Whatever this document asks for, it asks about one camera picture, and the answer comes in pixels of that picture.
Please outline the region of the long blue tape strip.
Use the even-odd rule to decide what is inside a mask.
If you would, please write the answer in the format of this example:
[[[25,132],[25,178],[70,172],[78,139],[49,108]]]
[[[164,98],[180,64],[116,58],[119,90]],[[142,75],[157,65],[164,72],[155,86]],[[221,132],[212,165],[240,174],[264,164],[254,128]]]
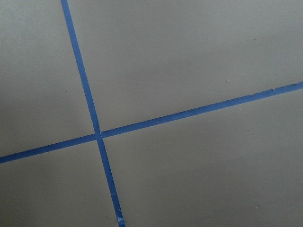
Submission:
[[[120,227],[124,227],[125,226],[125,219],[124,219],[123,213],[121,211],[121,206],[120,206],[118,194],[117,194],[117,191],[116,191],[115,181],[114,181],[114,178],[113,178],[113,175],[112,175],[112,170],[111,170],[110,162],[109,162],[109,159],[108,159],[106,146],[104,144],[104,140],[103,140],[102,133],[101,133],[101,130],[100,130],[98,115],[97,115],[97,111],[96,111],[96,108],[95,108],[93,96],[92,96],[92,93],[91,93],[91,90],[90,90],[89,81],[88,81],[88,78],[87,78],[87,75],[86,75],[86,70],[85,70],[85,66],[84,66],[84,63],[83,63],[83,59],[82,59],[82,55],[81,55],[77,35],[76,35],[76,32],[75,32],[75,28],[74,28],[74,24],[73,24],[73,20],[72,20],[71,11],[70,11],[68,1],[62,0],[61,1],[61,6],[62,6],[62,11],[63,11],[63,14],[64,14],[66,26],[67,26],[67,29],[68,29],[74,58],[75,58],[76,65],[77,65],[78,72],[79,72],[79,76],[80,76],[80,79],[81,79],[81,84],[82,84],[84,95],[85,95],[85,98],[86,98],[86,103],[87,103],[87,106],[88,106],[90,118],[91,118],[91,121],[92,121],[92,126],[93,126],[93,130],[94,130],[94,137],[95,137],[95,140],[96,140],[97,145],[98,145],[98,149],[99,149],[102,165],[103,165],[104,172],[105,172],[107,185],[108,185],[109,192],[110,192],[110,195],[111,195],[111,200],[112,200],[112,203],[113,203],[116,219],[117,219],[118,225]]]

